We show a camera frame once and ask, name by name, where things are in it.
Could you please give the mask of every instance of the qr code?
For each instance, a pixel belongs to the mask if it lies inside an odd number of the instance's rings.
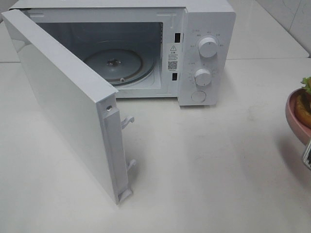
[[[177,69],[177,61],[169,62],[168,69]]]

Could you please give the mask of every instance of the control panel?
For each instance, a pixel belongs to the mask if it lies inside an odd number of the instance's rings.
[[[234,21],[234,12],[188,13],[180,105],[216,104]]]

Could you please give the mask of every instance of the round button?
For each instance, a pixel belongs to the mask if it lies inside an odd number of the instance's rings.
[[[198,46],[202,57],[212,57],[217,53],[218,41],[213,37],[205,37]]]
[[[202,103],[206,99],[206,93],[204,91],[196,91],[192,94],[191,99],[194,102]]]
[[[194,80],[198,86],[206,86],[212,81],[212,74],[208,69],[199,69],[194,73]]]

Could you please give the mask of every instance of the white knob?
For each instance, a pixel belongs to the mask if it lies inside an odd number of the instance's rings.
[[[198,86],[206,86],[212,81],[212,74],[207,69],[199,69],[194,73],[194,80]]]
[[[202,57],[212,57],[217,53],[218,41],[213,37],[205,37],[198,46]]]

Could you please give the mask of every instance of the glass turntable plate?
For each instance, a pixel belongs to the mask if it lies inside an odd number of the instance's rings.
[[[80,51],[80,59],[114,86],[141,80],[155,66],[152,47],[143,43],[104,41]]]

